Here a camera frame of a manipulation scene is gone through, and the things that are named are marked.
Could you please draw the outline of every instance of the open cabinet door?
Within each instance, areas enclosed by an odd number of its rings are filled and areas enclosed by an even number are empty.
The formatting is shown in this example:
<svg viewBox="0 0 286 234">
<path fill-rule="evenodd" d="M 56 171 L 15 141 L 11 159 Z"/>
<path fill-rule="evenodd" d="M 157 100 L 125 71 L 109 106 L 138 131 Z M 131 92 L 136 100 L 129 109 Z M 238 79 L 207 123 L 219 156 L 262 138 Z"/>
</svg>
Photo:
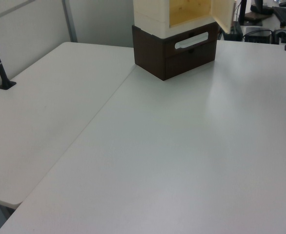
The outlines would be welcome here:
<svg viewBox="0 0 286 234">
<path fill-rule="evenodd" d="M 234 0 L 211 0 L 211 15 L 225 33 L 230 33 L 233 13 Z"/>
</svg>

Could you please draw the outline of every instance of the desk surface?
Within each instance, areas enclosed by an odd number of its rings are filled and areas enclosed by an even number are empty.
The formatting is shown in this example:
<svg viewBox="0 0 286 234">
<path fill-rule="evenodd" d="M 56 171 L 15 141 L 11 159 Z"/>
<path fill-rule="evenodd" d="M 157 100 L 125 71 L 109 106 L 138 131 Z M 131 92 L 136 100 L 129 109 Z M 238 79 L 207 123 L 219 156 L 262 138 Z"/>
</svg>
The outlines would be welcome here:
<svg viewBox="0 0 286 234">
<path fill-rule="evenodd" d="M 130 48 L 64 43 L 0 90 L 0 204 L 23 202 L 133 68 Z"/>
<path fill-rule="evenodd" d="M 219 41 L 165 82 L 136 67 L 6 233 L 286 234 L 286 52 Z"/>
</svg>

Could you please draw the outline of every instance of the wooden box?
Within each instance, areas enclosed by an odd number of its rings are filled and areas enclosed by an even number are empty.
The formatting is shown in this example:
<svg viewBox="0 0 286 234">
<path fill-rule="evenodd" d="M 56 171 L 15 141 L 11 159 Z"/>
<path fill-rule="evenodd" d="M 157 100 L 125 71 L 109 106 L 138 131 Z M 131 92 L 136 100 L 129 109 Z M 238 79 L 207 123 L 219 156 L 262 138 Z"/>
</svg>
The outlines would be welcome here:
<svg viewBox="0 0 286 234">
<path fill-rule="evenodd" d="M 234 0 L 134 0 L 135 63 L 162 80 L 215 59 L 218 24 L 229 32 Z"/>
</svg>

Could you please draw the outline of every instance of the keyboard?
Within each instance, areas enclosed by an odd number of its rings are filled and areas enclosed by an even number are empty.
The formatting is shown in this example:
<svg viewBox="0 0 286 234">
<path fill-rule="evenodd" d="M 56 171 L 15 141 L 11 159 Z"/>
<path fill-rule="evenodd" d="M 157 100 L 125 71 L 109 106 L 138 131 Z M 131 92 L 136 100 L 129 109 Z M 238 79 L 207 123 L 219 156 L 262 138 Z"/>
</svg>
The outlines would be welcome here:
<svg viewBox="0 0 286 234">
<path fill-rule="evenodd" d="M 273 6 L 273 11 L 280 22 L 284 21 L 286 24 L 286 8 Z"/>
</svg>

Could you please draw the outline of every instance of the white handle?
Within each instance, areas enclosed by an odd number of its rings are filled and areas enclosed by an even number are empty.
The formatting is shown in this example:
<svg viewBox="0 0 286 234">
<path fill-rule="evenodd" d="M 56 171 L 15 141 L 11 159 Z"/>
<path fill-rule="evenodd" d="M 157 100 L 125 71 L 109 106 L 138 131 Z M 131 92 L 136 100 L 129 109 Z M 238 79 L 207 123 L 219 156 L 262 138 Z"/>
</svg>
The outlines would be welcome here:
<svg viewBox="0 0 286 234">
<path fill-rule="evenodd" d="M 187 48 L 191 45 L 198 44 L 198 43 L 203 42 L 205 40 L 208 40 L 208 32 L 205 32 L 205 33 L 196 35 L 194 37 L 179 41 L 174 45 L 174 48 L 176 48 L 176 49 Z"/>
</svg>

